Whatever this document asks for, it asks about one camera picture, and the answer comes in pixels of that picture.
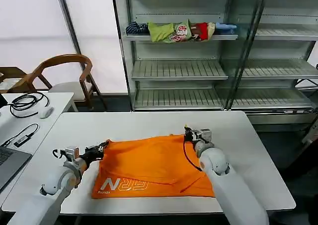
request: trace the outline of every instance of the folded clothes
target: folded clothes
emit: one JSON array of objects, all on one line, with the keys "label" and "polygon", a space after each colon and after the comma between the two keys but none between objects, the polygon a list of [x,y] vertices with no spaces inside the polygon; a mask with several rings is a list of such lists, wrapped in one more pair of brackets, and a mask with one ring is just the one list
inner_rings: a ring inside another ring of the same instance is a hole
[{"label": "folded clothes", "polygon": [[173,26],[174,31],[167,38],[163,39],[163,42],[176,43],[191,39],[192,34],[189,26],[189,20],[179,24],[174,24]]},{"label": "folded clothes", "polygon": [[234,35],[236,28],[236,25],[222,24],[218,22],[215,24],[215,32],[219,35]]},{"label": "folded clothes", "polygon": [[194,23],[191,24],[192,39],[195,41],[210,40],[215,31],[214,23]]},{"label": "folded clothes", "polygon": [[[206,174],[187,161],[183,137],[110,142],[99,162],[92,198],[214,197]],[[188,158],[198,166],[192,143],[185,146]]]},{"label": "folded clothes", "polygon": [[176,43],[187,41],[191,38],[189,21],[179,24],[166,24],[158,26],[152,22],[148,23],[152,42],[162,41],[164,43]]},{"label": "folded clothes", "polygon": [[192,23],[191,24],[192,39],[202,41],[208,39],[208,23]]},{"label": "folded clothes", "polygon": [[208,24],[208,40],[211,39],[214,32],[215,32],[215,23],[209,22],[209,24]]},{"label": "folded clothes", "polygon": [[148,29],[152,42],[161,41],[174,32],[173,23],[158,26],[152,22],[149,22]]},{"label": "folded clothes", "polygon": [[137,22],[134,21],[126,27],[126,34],[149,34],[148,25],[145,23],[137,24]]}]

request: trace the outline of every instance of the laptop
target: laptop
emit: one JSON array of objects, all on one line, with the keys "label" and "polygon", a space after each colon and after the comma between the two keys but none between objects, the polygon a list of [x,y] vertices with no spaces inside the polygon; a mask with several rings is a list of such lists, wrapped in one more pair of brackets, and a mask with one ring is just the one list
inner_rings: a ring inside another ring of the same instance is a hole
[{"label": "laptop", "polygon": [[[7,101],[0,93],[0,108],[5,105],[7,105]],[[31,154],[0,147],[0,191],[8,182],[10,182],[30,158]]]}]

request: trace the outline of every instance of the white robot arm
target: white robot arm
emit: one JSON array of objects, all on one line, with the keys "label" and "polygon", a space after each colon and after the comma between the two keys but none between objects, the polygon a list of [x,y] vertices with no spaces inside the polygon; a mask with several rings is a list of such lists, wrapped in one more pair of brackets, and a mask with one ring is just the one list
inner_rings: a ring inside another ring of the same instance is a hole
[{"label": "white robot arm", "polygon": [[108,142],[85,149],[85,154],[79,155],[78,148],[60,150],[67,161],[50,173],[47,181],[42,184],[39,192],[18,210],[8,225],[53,225],[61,211],[61,204],[73,188],[80,184],[83,173],[88,169],[91,162],[103,159],[104,148]]},{"label": "white robot arm", "polygon": [[221,149],[211,143],[209,129],[200,131],[185,127],[185,141],[194,144],[200,167],[211,183],[213,191],[231,225],[269,225],[268,215],[249,187],[228,163]]}]

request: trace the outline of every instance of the white table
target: white table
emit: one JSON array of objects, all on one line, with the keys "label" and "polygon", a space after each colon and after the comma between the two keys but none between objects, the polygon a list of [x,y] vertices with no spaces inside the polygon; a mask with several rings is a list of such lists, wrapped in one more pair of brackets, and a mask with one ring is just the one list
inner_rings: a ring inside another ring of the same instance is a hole
[{"label": "white table", "polygon": [[[73,93],[72,92],[63,92],[63,93],[44,93],[50,99],[50,106],[54,107],[54,111],[52,114],[45,119],[40,119],[38,115],[28,117],[28,118],[15,118],[11,115],[9,111],[9,107],[3,107],[0,109],[0,145],[4,143],[7,139],[15,136],[28,125],[33,123],[39,124],[39,130],[33,135],[33,137],[23,144],[21,147],[17,148],[16,146],[11,143],[8,148],[27,152],[30,154],[35,154],[36,150],[41,145],[43,139],[48,134],[58,117],[65,111],[67,111],[71,106],[73,106],[74,102],[72,100]],[[2,94],[4,98],[8,102],[12,102],[15,98],[22,95],[22,93],[8,93]],[[46,99],[43,98],[39,101],[34,107],[30,108],[29,110],[23,112],[17,112],[16,115],[27,115],[30,112],[37,111],[38,108],[44,107],[46,104]],[[31,133],[35,130],[35,126],[29,128],[25,133]],[[0,193],[0,206],[3,204],[5,198],[8,196],[10,190],[13,188],[15,183],[17,182],[18,178],[22,174],[23,169],[10,181],[10,183],[4,188],[4,190]]]},{"label": "white table", "polygon": [[[52,156],[55,148],[86,146],[106,139],[127,141],[184,133],[191,128],[210,128],[213,142],[228,156],[230,163],[266,210],[289,210],[296,204],[261,140],[243,112],[123,112],[64,113],[57,120],[12,192],[4,211],[16,211],[32,193],[39,191],[50,171],[63,164]],[[62,214],[170,214],[221,213],[215,198],[112,198],[91,199],[98,163],[92,163],[82,182],[62,204]]]}]

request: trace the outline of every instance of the black cable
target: black cable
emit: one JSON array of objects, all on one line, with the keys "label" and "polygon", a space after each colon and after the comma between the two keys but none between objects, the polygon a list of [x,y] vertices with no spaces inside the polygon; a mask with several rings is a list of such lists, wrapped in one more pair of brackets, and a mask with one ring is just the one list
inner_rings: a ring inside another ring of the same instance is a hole
[{"label": "black cable", "polygon": [[192,161],[189,159],[189,157],[187,156],[187,153],[185,152],[185,136],[183,139],[183,153],[185,155],[185,157],[187,158],[188,162],[197,170],[202,171],[202,169],[200,167],[197,167],[194,163],[192,163]]},{"label": "black cable", "polygon": [[17,138],[17,137],[20,136],[23,132],[25,132],[27,129],[29,129],[30,127],[32,127],[32,126],[34,126],[34,125],[36,126],[36,129],[35,129],[33,132],[31,132],[29,135],[27,135],[28,137],[33,136],[34,133],[36,133],[37,130],[39,129],[39,124],[37,124],[37,123],[33,123],[33,124],[27,126],[27,127],[24,128],[21,132],[19,132],[17,135],[15,135],[14,137],[11,137],[10,139],[6,140],[0,147],[7,147],[7,146],[11,143],[11,140],[12,140],[12,139]]},{"label": "black cable", "polygon": [[[37,98],[34,94],[40,94],[41,97],[40,98]],[[15,98],[12,103],[9,103],[8,106],[10,106],[10,112],[11,114],[16,117],[16,118],[26,118],[26,117],[32,117],[36,114],[38,114],[39,112],[35,112],[35,113],[32,113],[30,115],[26,115],[26,116],[17,116],[13,113],[13,110],[15,111],[24,111],[24,110],[27,110],[31,107],[33,107],[35,104],[37,104],[39,101],[41,101],[43,98],[46,98],[46,104],[45,104],[45,107],[47,107],[49,104],[50,104],[50,100],[49,98],[44,95],[43,93],[41,92],[30,92],[30,93],[26,93],[24,95],[21,95],[17,98]],[[26,99],[31,99],[31,101],[28,101],[28,102],[21,102],[22,100],[26,100]]]}]

